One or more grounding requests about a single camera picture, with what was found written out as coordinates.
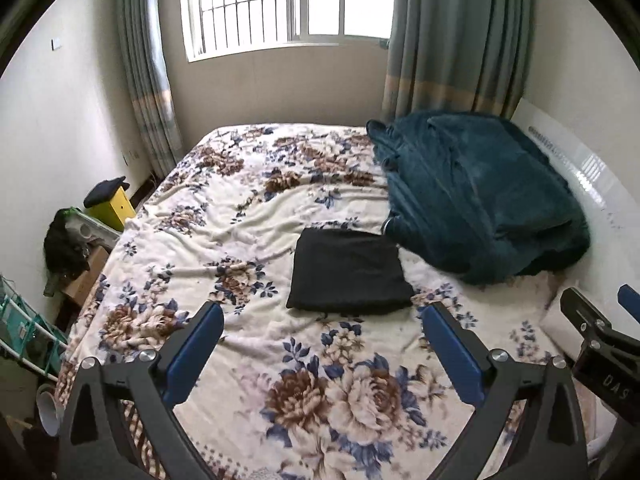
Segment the black bag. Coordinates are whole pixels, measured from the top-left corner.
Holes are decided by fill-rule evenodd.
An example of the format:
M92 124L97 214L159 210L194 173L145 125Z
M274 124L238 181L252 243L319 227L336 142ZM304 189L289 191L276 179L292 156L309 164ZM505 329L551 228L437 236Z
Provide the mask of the black bag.
M81 244L66 229L67 210L59 209L49 224L43 241L44 262L51 275L76 280L90 270Z

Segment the white headboard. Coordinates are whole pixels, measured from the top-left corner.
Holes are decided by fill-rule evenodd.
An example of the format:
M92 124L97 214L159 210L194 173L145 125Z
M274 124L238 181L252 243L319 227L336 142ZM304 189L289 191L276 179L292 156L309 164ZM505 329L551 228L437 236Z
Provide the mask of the white headboard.
M512 122L567 180L587 218L591 245L568 272L618 326L634 318L617 302L620 286L639 288L639 206L600 157L548 114L521 100Z

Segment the cardboard box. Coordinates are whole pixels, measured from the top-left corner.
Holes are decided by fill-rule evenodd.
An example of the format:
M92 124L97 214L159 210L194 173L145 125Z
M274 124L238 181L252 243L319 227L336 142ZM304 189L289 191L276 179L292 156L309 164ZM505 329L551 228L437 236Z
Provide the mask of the cardboard box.
M102 246L93 248L88 258L89 270L82 272L76 280L70 281L63 289L63 295L76 304L78 308L82 308L88 298L93 285L100 277L105 263L107 262L108 252Z

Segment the left grey curtain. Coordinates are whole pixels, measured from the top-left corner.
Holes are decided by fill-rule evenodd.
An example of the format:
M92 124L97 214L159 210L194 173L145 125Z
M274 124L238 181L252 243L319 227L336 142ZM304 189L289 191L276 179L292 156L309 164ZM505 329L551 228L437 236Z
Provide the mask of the left grey curtain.
M116 0L116 16L134 118L152 170L163 179L184 151L164 57L158 0Z

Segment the white cup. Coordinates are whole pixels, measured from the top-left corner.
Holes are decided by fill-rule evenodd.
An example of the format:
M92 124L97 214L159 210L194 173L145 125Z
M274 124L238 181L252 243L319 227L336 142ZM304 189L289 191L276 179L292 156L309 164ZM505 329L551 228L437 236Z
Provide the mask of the white cup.
M36 407L41 426L50 437L58 436L64 417L64 408L54 394L55 388L52 385L41 385L36 393Z

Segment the black striped knit sweater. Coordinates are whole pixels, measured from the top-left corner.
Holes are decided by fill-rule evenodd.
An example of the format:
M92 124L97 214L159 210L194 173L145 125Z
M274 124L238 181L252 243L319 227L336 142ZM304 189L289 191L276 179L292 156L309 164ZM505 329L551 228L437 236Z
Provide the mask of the black striped knit sweater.
M362 231L306 229L297 240L286 306L339 314L381 315L409 307L398 247Z

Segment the right grey curtain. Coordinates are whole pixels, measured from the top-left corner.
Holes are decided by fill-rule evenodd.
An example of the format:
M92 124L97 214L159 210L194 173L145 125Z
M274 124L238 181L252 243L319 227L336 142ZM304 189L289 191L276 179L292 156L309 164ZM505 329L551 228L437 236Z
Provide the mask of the right grey curtain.
M394 0L383 122L417 110L509 118L524 92L535 0Z

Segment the dark teal fleece blanket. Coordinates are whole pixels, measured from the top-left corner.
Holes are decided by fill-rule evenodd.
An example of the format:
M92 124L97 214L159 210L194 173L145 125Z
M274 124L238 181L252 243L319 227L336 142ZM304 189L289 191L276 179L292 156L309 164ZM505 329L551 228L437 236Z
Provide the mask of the dark teal fleece blanket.
M582 206L510 120L424 110L367 124L385 172L384 234L470 285L561 272L590 247Z

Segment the yellow box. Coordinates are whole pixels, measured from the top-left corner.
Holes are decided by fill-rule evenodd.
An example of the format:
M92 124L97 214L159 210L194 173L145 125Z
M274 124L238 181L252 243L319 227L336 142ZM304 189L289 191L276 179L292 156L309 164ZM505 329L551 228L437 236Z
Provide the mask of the yellow box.
M86 211L91 217L118 232L122 232L126 221L136 215L126 191L118 191L109 202L96 205Z

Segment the black cloth on box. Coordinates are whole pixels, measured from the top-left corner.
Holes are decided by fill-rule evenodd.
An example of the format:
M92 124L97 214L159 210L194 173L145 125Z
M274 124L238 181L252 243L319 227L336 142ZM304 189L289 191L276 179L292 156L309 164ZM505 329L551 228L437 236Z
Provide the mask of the black cloth on box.
M109 202L118 191L127 191L129 187L130 184L126 181L125 176L112 180L103 180L87 194L84 199L84 207L89 209Z

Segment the window with bars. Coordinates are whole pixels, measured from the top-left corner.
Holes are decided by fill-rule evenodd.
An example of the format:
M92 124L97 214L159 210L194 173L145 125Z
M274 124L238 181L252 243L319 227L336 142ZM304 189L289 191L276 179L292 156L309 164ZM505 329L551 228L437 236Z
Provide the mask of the window with bars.
M386 48L394 0L180 0L189 61L294 46Z

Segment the grey curtain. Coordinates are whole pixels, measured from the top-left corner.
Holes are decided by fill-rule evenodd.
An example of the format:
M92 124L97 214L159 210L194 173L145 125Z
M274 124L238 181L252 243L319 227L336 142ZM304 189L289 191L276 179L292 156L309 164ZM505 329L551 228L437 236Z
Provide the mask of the grey curtain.
M164 57L158 0L116 0L116 16L134 118L152 170L163 179L184 151Z
M394 0L383 122L417 110L509 118L524 92L535 0Z

